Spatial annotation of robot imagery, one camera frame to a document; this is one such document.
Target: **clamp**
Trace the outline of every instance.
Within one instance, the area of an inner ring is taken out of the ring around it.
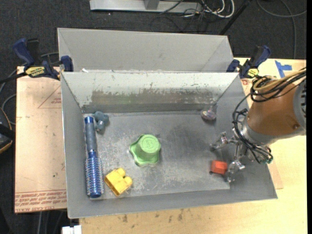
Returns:
[[[24,72],[19,74],[19,77],[28,75],[32,78],[46,77],[59,80],[59,72],[46,60],[41,61],[37,39],[21,38],[13,45],[13,50],[19,58],[25,61]],[[62,71],[72,72],[74,70],[69,56],[62,56],[60,62]]]
[[[258,67],[261,63],[265,62],[271,55],[270,49],[266,46],[256,46],[250,59],[247,59],[243,65],[239,64],[239,61],[234,59],[226,72],[234,72],[238,68],[239,77],[254,78],[258,75]]]

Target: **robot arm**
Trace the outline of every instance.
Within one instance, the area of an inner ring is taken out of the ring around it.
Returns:
[[[250,110],[238,110],[241,103],[251,97]],[[240,159],[247,156],[258,163],[273,159],[269,144],[283,138],[305,134],[306,130],[306,68],[282,79],[257,77],[250,93],[240,101],[233,112],[233,137],[228,140],[221,133],[212,150],[228,143],[236,145],[234,160],[226,173],[229,182],[245,168]]]

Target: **small red object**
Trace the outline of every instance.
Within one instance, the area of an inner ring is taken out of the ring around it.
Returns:
[[[211,163],[211,171],[216,174],[225,175],[228,169],[228,163],[220,160],[213,160]]]

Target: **gray bin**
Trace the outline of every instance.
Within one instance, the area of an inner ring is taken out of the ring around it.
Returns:
[[[58,39],[75,70],[61,75],[70,218],[276,198],[266,165],[247,164],[231,185],[209,173],[212,160],[233,158],[233,145],[212,152],[209,144],[220,132],[231,136],[244,97],[237,74],[225,72],[227,37],[58,29]],[[200,110],[215,104],[216,120],[204,121]],[[133,179],[118,198],[107,186],[98,199],[86,194],[83,117],[97,110],[110,117],[97,134],[104,175],[121,167]],[[161,143],[156,165],[134,163],[129,146],[141,134]]]

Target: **blue tape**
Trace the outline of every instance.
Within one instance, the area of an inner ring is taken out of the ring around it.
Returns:
[[[285,77],[285,74],[284,74],[284,70],[286,71],[289,71],[289,70],[293,70],[292,66],[291,65],[282,65],[280,62],[278,61],[275,61],[275,64],[277,66],[277,70],[279,72],[279,75],[281,76],[281,78]]]

